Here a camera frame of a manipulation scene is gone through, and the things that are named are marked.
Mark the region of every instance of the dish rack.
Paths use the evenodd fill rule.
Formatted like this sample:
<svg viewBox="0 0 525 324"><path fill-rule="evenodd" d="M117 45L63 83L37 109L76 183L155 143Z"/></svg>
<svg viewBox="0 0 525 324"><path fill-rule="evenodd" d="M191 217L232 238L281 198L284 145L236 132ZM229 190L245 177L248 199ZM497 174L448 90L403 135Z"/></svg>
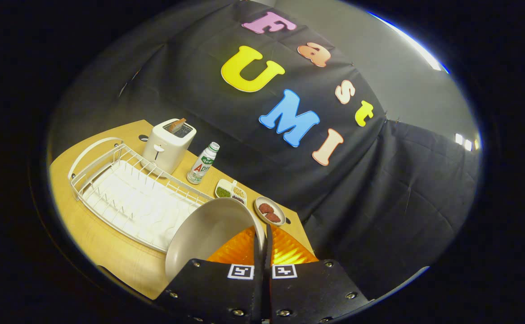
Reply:
<svg viewBox="0 0 525 324"><path fill-rule="evenodd" d="M90 150L108 141L120 144L115 143L113 149L73 174ZM108 137L88 146L78 156L68 179L75 199L98 218L129 238L166 252L184 220L213 197L152 165L120 138Z"/></svg>

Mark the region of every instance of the white toaster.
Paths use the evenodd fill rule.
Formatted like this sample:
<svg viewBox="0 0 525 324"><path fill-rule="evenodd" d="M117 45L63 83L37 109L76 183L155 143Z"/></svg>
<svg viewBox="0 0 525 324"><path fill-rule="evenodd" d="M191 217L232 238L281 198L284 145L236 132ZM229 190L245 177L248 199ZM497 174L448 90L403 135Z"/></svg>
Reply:
<svg viewBox="0 0 525 324"><path fill-rule="evenodd" d="M178 120L178 118L169 119L153 127L143 151L143 158L150 161L150 164L146 166L147 170L151 171L157 166L168 174L172 174L182 162L184 152L196 135L196 129L184 123L174 133L167 131L167 128ZM154 170L153 173L159 175L160 171Z"/></svg>

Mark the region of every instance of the bottle cap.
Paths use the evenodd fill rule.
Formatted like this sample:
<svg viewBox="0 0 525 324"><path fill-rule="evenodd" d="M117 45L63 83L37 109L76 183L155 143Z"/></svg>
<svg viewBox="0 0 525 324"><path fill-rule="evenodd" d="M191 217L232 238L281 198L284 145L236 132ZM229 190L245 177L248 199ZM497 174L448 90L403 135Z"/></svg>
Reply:
<svg viewBox="0 0 525 324"><path fill-rule="evenodd" d="M210 143L208 147L215 152L218 152L220 149L220 146L216 142Z"/></svg>

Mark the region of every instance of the drying rack handle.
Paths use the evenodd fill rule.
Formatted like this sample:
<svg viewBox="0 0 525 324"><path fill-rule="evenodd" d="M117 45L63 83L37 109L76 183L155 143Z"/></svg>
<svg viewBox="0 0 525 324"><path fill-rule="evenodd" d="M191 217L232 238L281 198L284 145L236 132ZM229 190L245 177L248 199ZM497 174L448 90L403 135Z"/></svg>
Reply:
<svg viewBox="0 0 525 324"><path fill-rule="evenodd" d="M104 143L104 142L108 142L108 141L116 141L116 140L120 141L120 144L124 143L122 138L107 137L107 138L103 138L101 140L98 140L98 141L92 143L90 146L88 146L86 149L84 149L83 152L81 154L79 154L79 156L76 158L75 162L72 164L71 170L68 172L68 180L71 179L72 172L75 170L76 166L79 164L81 159L86 155L86 153L88 153L90 150L95 148L95 146L97 146L98 144L101 144L101 143Z"/></svg>

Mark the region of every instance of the bolt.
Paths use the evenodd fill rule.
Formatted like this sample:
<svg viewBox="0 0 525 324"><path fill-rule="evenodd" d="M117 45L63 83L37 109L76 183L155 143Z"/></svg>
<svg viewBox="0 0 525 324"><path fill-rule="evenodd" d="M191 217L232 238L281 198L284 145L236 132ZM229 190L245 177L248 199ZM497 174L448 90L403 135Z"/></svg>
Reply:
<svg viewBox="0 0 525 324"><path fill-rule="evenodd" d="M291 311L289 310L279 310L277 312L277 314L280 316L280 317L287 317L287 316L290 316L291 315Z"/></svg>

